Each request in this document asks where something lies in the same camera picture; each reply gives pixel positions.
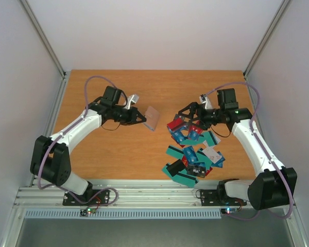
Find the pink leather card holder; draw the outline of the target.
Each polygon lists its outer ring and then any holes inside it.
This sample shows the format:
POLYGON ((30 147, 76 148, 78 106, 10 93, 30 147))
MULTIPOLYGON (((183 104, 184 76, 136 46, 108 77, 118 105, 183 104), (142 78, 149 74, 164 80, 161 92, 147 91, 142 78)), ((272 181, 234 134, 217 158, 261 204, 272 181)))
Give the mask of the pink leather card holder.
POLYGON ((149 106, 145 112, 146 121, 143 123, 149 130, 155 131, 159 119, 160 113, 153 107, 149 106))

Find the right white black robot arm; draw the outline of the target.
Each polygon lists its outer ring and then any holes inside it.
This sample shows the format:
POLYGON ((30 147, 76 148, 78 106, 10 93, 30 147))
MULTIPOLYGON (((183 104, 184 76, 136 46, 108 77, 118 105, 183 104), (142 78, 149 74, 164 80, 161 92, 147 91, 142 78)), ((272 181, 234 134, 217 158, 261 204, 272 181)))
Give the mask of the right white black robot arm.
POLYGON ((256 178, 251 182, 230 179, 223 180, 217 186, 219 202, 228 204, 234 198, 251 204, 255 210, 263 210, 288 205, 293 207, 293 193, 297 173, 286 168, 273 154, 260 134, 254 115, 248 108, 240 108, 233 88, 215 89, 218 108, 212 108, 207 95, 201 95, 200 102, 192 102, 178 114, 192 124, 207 130, 217 124, 225 124, 238 139, 250 159, 256 178))

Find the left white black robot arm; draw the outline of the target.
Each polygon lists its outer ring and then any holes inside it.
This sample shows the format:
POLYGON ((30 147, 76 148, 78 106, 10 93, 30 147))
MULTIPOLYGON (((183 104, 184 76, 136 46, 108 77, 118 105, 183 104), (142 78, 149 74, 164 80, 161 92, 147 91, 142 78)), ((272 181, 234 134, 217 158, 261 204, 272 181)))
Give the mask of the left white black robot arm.
POLYGON ((108 86, 102 96, 87 103, 85 110, 61 131, 46 137, 41 135, 35 141, 30 172, 39 180, 70 193, 80 204, 92 202, 96 194, 91 182, 72 171, 70 154, 91 132, 112 120, 121 126, 140 124, 146 121, 134 106, 139 96, 126 96, 117 88, 108 86))

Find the teal card with black stripe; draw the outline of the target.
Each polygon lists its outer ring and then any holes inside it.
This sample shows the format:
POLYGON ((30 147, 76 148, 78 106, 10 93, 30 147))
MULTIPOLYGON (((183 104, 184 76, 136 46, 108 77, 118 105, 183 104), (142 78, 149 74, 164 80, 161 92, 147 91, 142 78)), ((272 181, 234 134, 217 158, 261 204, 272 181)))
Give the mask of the teal card with black stripe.
POLYGON ((172 180, 189 188, 194 188, 198 183, 198 180, 195 177, 182 173, 178 173, 177 175, 173 176, 172 180))

